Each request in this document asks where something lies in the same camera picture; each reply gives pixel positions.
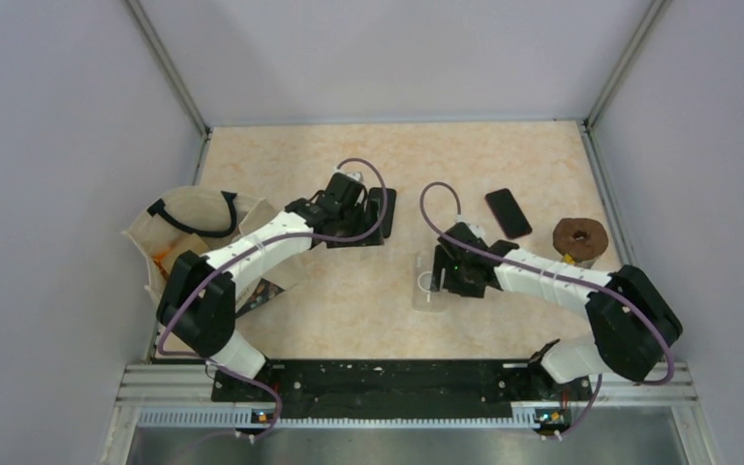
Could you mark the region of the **black phone case with camera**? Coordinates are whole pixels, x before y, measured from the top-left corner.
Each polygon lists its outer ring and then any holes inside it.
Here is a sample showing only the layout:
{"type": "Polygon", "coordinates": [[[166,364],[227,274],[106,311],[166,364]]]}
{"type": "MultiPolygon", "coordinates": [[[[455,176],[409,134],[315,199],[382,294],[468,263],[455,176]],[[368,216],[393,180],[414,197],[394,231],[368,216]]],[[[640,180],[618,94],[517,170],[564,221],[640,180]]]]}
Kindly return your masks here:
{"type": "Polygon", "coordinates": [[[369,226],[373,226],[380,217],[383,218],[379,228],[375,231],[375,235],[381,239],[390,238],[396,198],[397,191],[395,189],[373,187],[369,190],[365,211],[367,223],[369,226]]]}

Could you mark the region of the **clear magsafe phone case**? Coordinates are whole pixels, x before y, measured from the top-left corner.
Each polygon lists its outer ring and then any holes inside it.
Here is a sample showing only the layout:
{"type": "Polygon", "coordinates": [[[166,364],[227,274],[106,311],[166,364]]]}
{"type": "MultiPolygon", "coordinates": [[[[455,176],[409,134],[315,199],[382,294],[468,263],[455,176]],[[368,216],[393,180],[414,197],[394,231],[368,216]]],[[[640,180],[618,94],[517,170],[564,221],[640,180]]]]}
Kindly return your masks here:
{"type": "Polygon", "coordinates": [[[447,309],[448,300],[443,284],[446,271],[441,267],[434,269],[434,260],[426,255],[416,254],[413,277],[413,308],[421,312],[440,313],[447,309]]]}

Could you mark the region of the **purple edged smartphone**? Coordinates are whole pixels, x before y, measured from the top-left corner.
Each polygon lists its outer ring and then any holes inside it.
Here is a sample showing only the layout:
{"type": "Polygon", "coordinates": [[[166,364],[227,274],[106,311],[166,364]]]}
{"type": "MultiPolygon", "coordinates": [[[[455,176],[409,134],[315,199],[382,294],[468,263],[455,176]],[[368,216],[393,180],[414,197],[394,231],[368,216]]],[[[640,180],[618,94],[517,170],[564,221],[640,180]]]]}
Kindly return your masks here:
{"type": "Polygon", "coordinates": [[[506,238],[517,239],[533,232],[533,228],[508,188],[490,192],[485,202],[506,238]]]}

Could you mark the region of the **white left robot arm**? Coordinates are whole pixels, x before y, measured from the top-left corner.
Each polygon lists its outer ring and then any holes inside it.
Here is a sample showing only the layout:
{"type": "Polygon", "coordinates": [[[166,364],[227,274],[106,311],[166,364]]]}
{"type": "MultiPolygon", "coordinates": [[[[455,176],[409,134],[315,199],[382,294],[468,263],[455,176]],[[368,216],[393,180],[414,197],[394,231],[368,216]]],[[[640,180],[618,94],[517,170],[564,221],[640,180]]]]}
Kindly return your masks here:
{"type": "Polygon", "coordinates": [[[249,400],[270,392],[265,356],[235,328],[236,300],[282,262],[319,244],[329,248],[381,245],[391,231],[396,193],[368,189],[335,172],[325,189],[289,203],[265,225],[206,252],[176,260],[157,318],[192,353],[235,373],[235,388],[249,400]]]}

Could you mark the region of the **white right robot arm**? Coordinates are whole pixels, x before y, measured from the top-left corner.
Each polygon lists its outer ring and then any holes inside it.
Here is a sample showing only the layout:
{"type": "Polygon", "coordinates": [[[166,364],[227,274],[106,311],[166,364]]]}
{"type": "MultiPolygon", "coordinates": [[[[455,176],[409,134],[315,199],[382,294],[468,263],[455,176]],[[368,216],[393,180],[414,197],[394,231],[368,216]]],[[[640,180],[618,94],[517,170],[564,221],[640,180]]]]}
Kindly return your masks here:
{"type": "Polygon", "coordinates": [[[588,322],[588,335],[556,340],[530,362],[531,390],[554,399],[569,382],[614,373],[650,386],[674,377],[671,346],[683,326],[646,274],[625,265],[604,272],[553,261],[519,245],[498,241],[487,246],[468,224],[440,232],[438,241],[454,273],[481,291],[530,295],[565,308],[588,322]]]}

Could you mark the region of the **brown donut on cup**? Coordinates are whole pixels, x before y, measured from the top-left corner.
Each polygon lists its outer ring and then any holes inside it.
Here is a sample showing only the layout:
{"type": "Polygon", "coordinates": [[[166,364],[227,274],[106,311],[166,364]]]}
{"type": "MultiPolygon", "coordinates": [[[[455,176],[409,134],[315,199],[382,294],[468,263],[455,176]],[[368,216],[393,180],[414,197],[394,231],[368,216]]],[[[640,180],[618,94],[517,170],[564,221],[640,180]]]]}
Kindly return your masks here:
{"type": "Polygon", "coordinates": [[[591,268],[609,246],[604,225],[591,218],[563,218],[552,233],[552,246],[562,261],[591,268]]]}

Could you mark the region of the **beige tote bag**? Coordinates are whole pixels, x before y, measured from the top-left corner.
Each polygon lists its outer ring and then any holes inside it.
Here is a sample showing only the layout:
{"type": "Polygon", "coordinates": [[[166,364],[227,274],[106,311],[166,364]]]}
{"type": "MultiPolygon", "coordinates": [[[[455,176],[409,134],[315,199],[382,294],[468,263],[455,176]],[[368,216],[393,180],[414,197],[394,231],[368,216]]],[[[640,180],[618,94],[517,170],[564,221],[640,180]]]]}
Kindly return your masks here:
{"type": "Polygon", "coordinates": [[[145,289],[157,305],[178,255],[226,246],[264,226],[277,213],[278,209],[265,199],[184,186],[163,194],[123,234],[145,259],[145,289]]]}

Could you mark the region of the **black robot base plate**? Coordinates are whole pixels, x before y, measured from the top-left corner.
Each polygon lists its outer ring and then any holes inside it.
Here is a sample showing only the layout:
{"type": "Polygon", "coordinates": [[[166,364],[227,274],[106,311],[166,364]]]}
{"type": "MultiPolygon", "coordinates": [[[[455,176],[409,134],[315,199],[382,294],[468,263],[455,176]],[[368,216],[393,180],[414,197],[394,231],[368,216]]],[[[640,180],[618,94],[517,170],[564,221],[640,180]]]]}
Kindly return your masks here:
{"type": "Polygon", "coordinates": [[[282,400],[283,419],[504,419],[514,404],[563,407],[587,378],[558,385],[524,359],[274,359],[251,386],[214,378],[214,402],[282,400]]]}

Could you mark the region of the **aluminium frame rail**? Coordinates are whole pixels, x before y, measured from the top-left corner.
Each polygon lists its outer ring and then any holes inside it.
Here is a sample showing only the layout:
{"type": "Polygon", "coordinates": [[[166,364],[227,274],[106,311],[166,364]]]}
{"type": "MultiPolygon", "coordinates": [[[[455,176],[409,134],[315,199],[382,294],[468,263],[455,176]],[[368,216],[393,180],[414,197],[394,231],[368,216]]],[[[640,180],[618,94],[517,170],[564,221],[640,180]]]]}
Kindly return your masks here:
{"type": "Polygon", "coordinates": [[[274,411],[285,428],[515,428],[562,432],[587,406],[658,408],[695,404],[687,367],[655,386],[615,374],[564,385],[517,359],[278,359],[250,385],[212,366],[165,360],[131,365],[116,400],[138,406],[140,423],[263,429],[274,411]]]}

